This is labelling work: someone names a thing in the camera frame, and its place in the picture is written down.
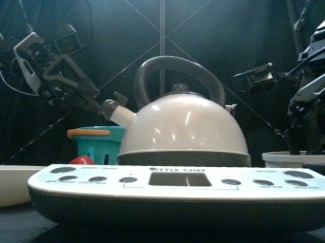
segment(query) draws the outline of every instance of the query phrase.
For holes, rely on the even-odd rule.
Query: kettle base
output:
[[[118,157],[119,165],[252,167],[250,156],[214,151],[138,152]]]

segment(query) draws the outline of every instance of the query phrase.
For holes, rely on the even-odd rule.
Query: black curtain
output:
[[[34,0],[22,1],[23,8],[19,1],[4,1],[0,2],[2,73],[16,89],[31,93],[12,47],[31,28],[50,41],[60,25],[71,24],[83,44],[82,51],[71,57],[101,88],[98,102],[113,99],[118,91],[129,97],[127,107],[137,112],[133,81],[139,65],[162,53],[187,58],[224,83],[228,104],[238,105],[237,120],[253,165],[262,166],[264,152],[288,150],[277,132],[284,133],[289,126],[292,90],[288,83],[278,83],[270,91],[248,97],[232,89],[229,79],[268,63],[273,63],[278,72],[294,68],[294,40],[299,38],[301,48],[307,48],[325,19],[324,1],[311,2],[305,26],[294,32],[292,25],[307,6],[304,0]],[[208,96],[202,85],[179,73],[167,71],[165,81],[166,91],[174,83],[187,81],[190,89]],[[153,75],[149,88],[154,100],[161,92],[159,75]],[[66,130],[94,125],[113,123],[85,112],[66,116],[64,110],[12,91],[0,82],[2,162],[44,165],[68,162],[76,156],[76,144],[67,138]]]

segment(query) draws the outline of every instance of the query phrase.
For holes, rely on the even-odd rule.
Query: kettle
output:
[[[208,88],[212,99],[177,84],[151,102],[146,81],[161,69],[185,72]],[[105,118],[126,128],[118,164],[250,167],[242,131],[224,108],[224,86],[206,68],[179,57],[154,57],[138,69],[134,91],[137,113],[125,107],[127,99],[118,93],[117,101],[102,104]]]

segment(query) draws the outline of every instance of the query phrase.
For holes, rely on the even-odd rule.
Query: white container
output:
[[[262,159],[269,168],[301,168],[305,163],[325,165],[325,156],[307,156],[307,151],[301,151],[301,155],[292,155],[289,151],[262,153]]]
[[[43,166],[0,165],[0,208],[31,201],[27,180]]]

